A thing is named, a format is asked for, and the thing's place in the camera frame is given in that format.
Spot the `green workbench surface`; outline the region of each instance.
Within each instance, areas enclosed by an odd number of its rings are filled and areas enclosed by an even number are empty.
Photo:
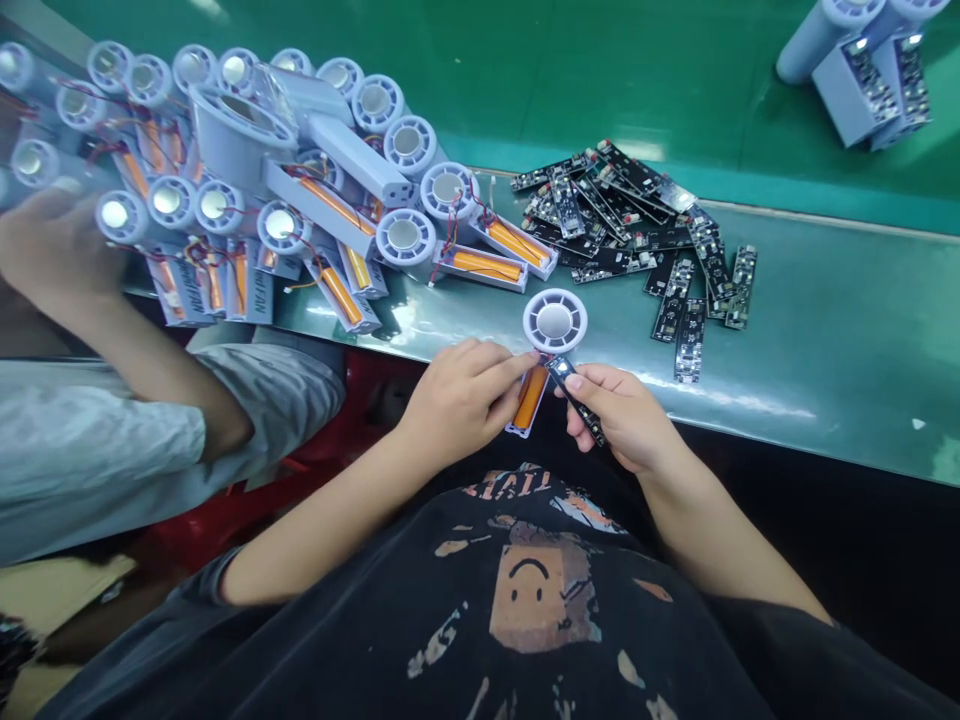
[[[495,188],[496,210],[519,219],[505,179]],[[960,243],[708,209],[731,263],[738,245],[759,258],[749,328],[709,322],[697,385],[675,382],[675,346],[650,339],[660,301],[643,292],[642,273],[577,287],[558,268],[519,295],[452,277],[430,289],[388,272],[390,296],[373,303],[383,329],[368,336],[345,333],[316,288],[284,294],[278,281],[275,323],[417,360],[469,336],[522,351],[527,301],[548,285],[574,289],[590,327],[572,359],[630,370],[672,418],[960,485]]]

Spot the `orange battery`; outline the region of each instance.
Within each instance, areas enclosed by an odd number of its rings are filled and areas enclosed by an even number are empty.
[[[153,169],[160,174],[166,173],[163,151],[160,149],[160,132],[157,130],[157,124],[152,120],[146,123],[147,137],[150,139],[150,156],[153,158],[151,164]]]
[[[340,309],[343,310],[343,314],[347,316],[347,320],[350,322],[350,326],[353,327],[361,322],[363,315],[360,314],[360,309],[353,301],[353,298],[350,297],[350,293],[347,292],[347,288],[343,284],[343,280],[340,279],[340,276],[337,275],[332,268],[327,267],[320,271],[320,277],[337,299],[337,302],[340,304]]]
[[[527,373],[520,389],[520,407],[513,418],[514,427],[526,430],[533,423],[533,414],[537,410],[548,377],[549,373],[543,365],[537,365]]]
[[[130,177],[133,179],[133,184],[137,186],[137,190],[140,191],[140,195],[146,197],[150,192],[150,186],[147,185],[147,181],[143,177],[143,171],[140,170],[140,164],[133,156],[133,153],[123,153],[123,163],[127,166],[127,170],[130,172]]]
[[[370,224],[369,220],[367,220],[349,205],[346,205],[340,198],[331,195],[312,180],[301,180],[300,184],[318,198],[323,200],[338,213],[340,213],[345,220],[349,221],[353,225],[356,225],[361,231],[363,231],[364,235],[370,235],[372,237],[376,233],[376,228]]]
[[[173,279],[173,271],[170,269],[170,264],[166,260],[160,261],[160,269],[163,271],[163,279],[166,280],[166,285],[164,286],[164,291],[170,295],[177,295],[177,283]],[[167,305],[170,306],[170,309],[173,310],[173,314],[179,318],[183,317],[183,308],[179,305],[170,305],[167,302]]]
[[[487,228],[487,234],[505,248],[522,257],[531,265],[543,267],[544,262],[547,259],[546,254],[544,254],[540,248],[536,247],[535,245],[531,245],[529,242],[526,242],[515,232],[511,232],[510,229],[499,220],[493,221],[493,224]]]
[[[347,249],[347,257],[350,258],[350,266],[353,268],[353,274],[357,278],[357,285],[360,286],[360,289],[370,287],[370,272],[367,270],[367,262],[360,254],[355,250],[350,248],[348,245],[344,245]]]
[[[485,275],[497,280],[511,280],[520,282],[520,268],[493,258],[479,257],[465,252],[457,252],[450,263],[458,270]]]
[[[247,314],[247,256],[237,255],[234,261],[234,273],[237,276],[237,313]]]
[[[210,279],[210,307],[214,310],[223,308],[223,288],[220,287],[220,276],[214,265],[217,258],[213,253],[207,255],[207,277]]]

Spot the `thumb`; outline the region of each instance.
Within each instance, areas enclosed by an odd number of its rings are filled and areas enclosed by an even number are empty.
[[[616,410],[617,396],[609,390],[591,382],[583,375],[568,375],[564,386],[574,400],[582,402],[593,410],[601,419],[610,417]]]

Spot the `red chair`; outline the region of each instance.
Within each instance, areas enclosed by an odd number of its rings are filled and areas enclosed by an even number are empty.
[[[367,423],[371,399],[391,377],[412,377],[423,366],[372,352],[347,350],[347,398],[327,425],[282,465],[295,474],[244,492],[235,483],[223,495],[147,528],[148,542],[164,548],[194,573],[232,547],[255,537],[285,508],[303,501],[335,478],[389,430]]]

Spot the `black t-shirt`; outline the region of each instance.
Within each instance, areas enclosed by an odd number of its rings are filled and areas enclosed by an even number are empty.
[[[524,465],[404,515],[297,599],[216,560],[41,718],[934,718],[957,708],[804,612],[705,599],[585,492]]]

